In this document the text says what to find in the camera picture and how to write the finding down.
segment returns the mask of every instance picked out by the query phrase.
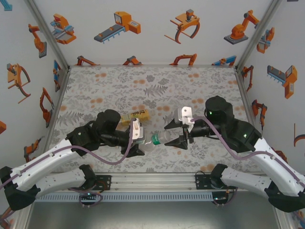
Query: robot arm wallpaper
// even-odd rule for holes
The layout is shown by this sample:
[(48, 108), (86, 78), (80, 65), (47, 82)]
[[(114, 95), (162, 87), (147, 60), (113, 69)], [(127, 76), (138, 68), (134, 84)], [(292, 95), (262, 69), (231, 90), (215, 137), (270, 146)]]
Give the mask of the robot arm wallpaper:
[[(0, 167), (16, 167), (43, 153), (49, 129), (40, 107), (42, 89), (53, 104), (59, 99), (53, 77), (56, 55), (25, 2), (8, 2), (12, 10), (2, 9), (0, 13), (1, 21), (5, 21), (0, 28)], [(48, 112), (52, 105), (46, 100), (43, 106)], [(1, 190), (0, 214), (7, 207)]]
[[(244, 67), (254, 69), (252, 88), (247, 95), (253, 101), (257, 129), (264, 124), (263, 137), (302, 174), (305, 174), (304, 8), (304, 1), (283, 1)], [(246, 88), (249, 82), (250, 78), (244, 77)], [(304, 228), (304, 213), (300, 211), (298, 215), (297, 224), (303, 219), (298, 228)]]
[(196, 53), (179, 64), (232, 66), (271, 0), (35, 2), (69, 65), (80, 55), (90, 60), (84, 65), (123, 64), (132, 56), (142, 64), (171, 64)]

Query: bottle label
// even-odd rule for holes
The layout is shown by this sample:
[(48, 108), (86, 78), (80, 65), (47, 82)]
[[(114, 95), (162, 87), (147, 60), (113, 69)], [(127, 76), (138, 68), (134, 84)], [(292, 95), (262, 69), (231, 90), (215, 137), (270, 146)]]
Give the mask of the bottle label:
[(161, 144), (161, 142), (159, 141), (159, 138), (158, 138), (158, 134), (155, 134), (155, 135), (152, 136), (152, 143), (153, 143), (154, 145), (159, 145), (159, 144)]
[(140, 122), (148, 121), (150, 120), (150, 115), (148, 113), (148, 110), (141, 110), (141, 111), (135, 111), (131, 114), (124, 114), (121, 116), (121, 122), (122, 125), (129, 125), (130, 120), (132, 118), (138, 118)]

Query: black mounting bracket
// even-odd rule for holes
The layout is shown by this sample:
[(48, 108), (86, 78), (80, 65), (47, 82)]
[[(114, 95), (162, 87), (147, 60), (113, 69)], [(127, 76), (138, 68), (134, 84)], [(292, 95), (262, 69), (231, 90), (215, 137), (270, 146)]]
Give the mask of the black mounting bracket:
[(96, 186), (92, 190), (106, 191), (110, 190), (111, 176), (110, 175), (97, 175)]
[(227, 190), (227, 189), (236, 189), (234, 186), (222, 186), (220, 188), (215, 187), (211, 183), (211, 175), (209, 174), (197, 174), (195, 175), (195, 183), (197, 190), (211, 190), (211, 189), (218, 189), (218, 190)]

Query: white wall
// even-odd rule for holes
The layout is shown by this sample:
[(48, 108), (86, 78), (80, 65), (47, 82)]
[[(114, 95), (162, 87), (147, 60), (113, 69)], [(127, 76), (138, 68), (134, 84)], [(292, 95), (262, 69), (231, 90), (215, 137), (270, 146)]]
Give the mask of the white wall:
[[(288, 163), (305, 174), (305, 140), (300, 140), (294, 147), (294, 123), (296, 135), (305, 134), (305, 1), (283, 1), (278, 12), (270, 22), (268, 29), (275, 28), (271, 46), (265, 54), (254, 50), (246, 67), (254, 66), (253, 87), (248, 92), (249, 100), (257, 99), (268, 109), (265, 118), (263, 136), (277, 150), (282, 150)], [(267, 66), (286, 72), (291, 65), (298, 71), (295, 93), (285, 99), (284, 87), (267, 76)]]
[[(66, 45), (59, 44), (69, 64), (76, 64), (80, 55), (100, 64), (123, 64), (132, 55), (143, 64), (170, 64), (176, 56), (194, 53), (198, 54), (195, 64), (212, 64), (232, 55), (236, 55), (238, 61), (250, 39), (232, 45), (224, 36), (243, 22), (244, 13), (249, 10), (260, 20), (269, 3), (270, 0), (36, 1), (46, 22), (50, 23), (58, 13), (74, 27), (77, 39)], [(164, 37), (165, 34), (174, 37), (177, 26), (170, 19), (174, 20), (188, 9), (194, 10), (200, 18), (197, 35), (190, 39), (181, 34), (181, 44)], [(141, 24), (142, 32), (121, 33), (105, 44), (95, 41), (96, 35), (115, 24), (113, 14), (116, 11), (131, 14), (132, 19)], [(254, 25), (249, 23), (245, 34), (250, 38), (254, 31)]]
[[(0, 134), (0, 168), (4, 166), (16, 167), (25, 163), (23, 148), (30, 146), (41, 136), (47, 136), (49, 129), (45, 127), (45, 120), (39, 106), (42, 87), (45, 87), (54, 104), (57, 103), (60, 91), (55, 93), (53, 81), (53, 61), (56, 59), (49, 44), (47, 56), (38, 57), (38, 50), (34, 45), (34, 36), (29, 32), (28, 24), (36, 26), (24, 1), (10, 0), (12, 11), (4, 11), (0, 5), (0, 121), (7, 125), (7, 130)], [(38, 32), (41, 41), (46, 41), (41, 32)], [(18, 63), (25, 68), (31, 82), (24, 86), (24, 90), (31, 96), (18, 104), (24, 96), (13, 87), (13, 82), (7, 82), (8, 71), (6, 64)], [(51, 109), (45, 99), (45, 108)], [(34, 153), (42, 153), (46, 138)], [(0, 191), (0, 214), (8, 207), (4, 191)]]

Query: metal frame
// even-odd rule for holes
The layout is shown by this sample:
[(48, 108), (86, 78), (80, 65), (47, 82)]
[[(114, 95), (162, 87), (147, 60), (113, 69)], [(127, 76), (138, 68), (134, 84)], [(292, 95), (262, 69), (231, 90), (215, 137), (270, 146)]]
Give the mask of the metal frame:
[(237, 65), (237, 71), (239, 73), (242, 71), (244, 65), (246, 64), (246, 61), (248, 60), (252, 51), (255, 49), (256, 45), (260, 41), (260, 39), (262, 37), (262, 34), (265, 34), (265, 30), (266, 30), (269, 22), (271, 21), (272, 17), (276, 13), (276, 11), (279, 8), (282, 1), (283, 0), (272, 0), (272, 2), (270, 3), (270, 5), (269, 5), (268, 9), (266, 10), (263, 18), (259, 22), (254, 35), (252, 36), (248, 46), (246, 47), (243, 55), (240, 58), (240, 61)]
[(55, 128), (55, 125), (56, 125), (57, 116), (58, 116), (59, 110), (61, 108), (62, 99), (63, 99), (63, 96), (65, 94), (68, 79), (69, 79), (69, 76), (70, 76), (70, 71), (71, 70), (69, 69), (68, 72), (64, 72), (63, 76), (60, 75), (60, 77), (63, 78), (61, 88), (60, 88), (60, 93), (61, 94), (59, 96), (59, 99), (58, 99), (58, 102), (56, 104), (55, 110), (53, 111), (53, 115), (52, 115), (51, 120), (50, 120), (48, 136), (46, 138), (46, 143), (44, 145), (44, 148), (43, 148), (43, 151), (42, 151), (41, 154), (43, 154), (43, 152), (46, 152), (46, 151), (49, 150), (50, 142), (51, 142), (51, 139), (52, 139), (52, 134), (53, 134), (53, 131), (54, 131), (54, 128)]
[[(66, 74), (63, 78), (63, 84), (61, 88), (61, 94), (59, 101), (57, 103), (53, 118), (51, 120), (50, 131), (47, 137), (47, 141), (45, 144), (44, 151), (49, 149), (50, 141), (52, 132), (55, 128), (56, 119), (60, 110), (60, 105), (62, 103), (62, 99), (65, 93), (66, 85), (68, 82), (68, 78), (70, 75), (70, 71), (68, 71), (69, 65), (62, 54), (61, 50), (59, 49), (51, 31), (47, 23), (45, 22), (43, 16), (41, 15), (39, 9), (37, 8), (34, 0), (24, 0), (30, 9), (32, 15), (34, 16), (35, 20), (38, 23), (41, 31), (44, 33), (46, 40), (48, 41), (49, 45), (55, 52), (55, 55), (59, 59), (61, 66), (66, 70)], [(243, 66), (245, 65), (247, 59), (251, 55), (252, 51), (255, 49), (255, 46), (259, 42), (261, 35), (264, 33), (268, 23), (270, 22), (271, 18), (277, 11), (278, 7), (280, 6), (283, 0), (272, 0), (271, 4), (269, 5), (265, 15), (263, 16), (260, 24), (255, 31), (253, 37), (251, 38), (249, 45), (246, 47), (240, 62), (237, 65), (235, 75), (236, 80), (238, 82), (238, 87), (241, 93), (241, 97), (245, 106), (246, 115), (248, 121), (251, 124), (254, 124), (254, 116), (251, 112), (251, 105), (247, 98), (245, 86), (243, 83), (242, 76), (240, 74)], [(192, 67), (192, 66), (173, 66), (173, 67)], [(195, 67), (220, 67), (223, 68), (225, 66), (210, 66), (210, 65), (195, 65)], [(194, 173), (156, 173), (156, 174), (147, 174), (147, 173), (112, 173), (108, 174), (112, 175), (112, 185), (111, 190), (108, 191), (110, 193), (139, 193), (139, 192), (204, 192), (205, 190), (196, 190), (195, 180), (194, 180)], [(28, 222), (28, 218), (31, 216), (32, 207), (29, 206), (27, 208), (22, 209), (19, 212), (18, 218), (15, 220), (14, 225), (12, 226), (13, 229), (22, 229), (26, 228), (26, 224)], [(280, 228), (292, 228), (292, 217), (291, 214), (287, 214), (281, 212), (277, 209), (274, 210), (275, 217), (278, 221), (278, 226)]]

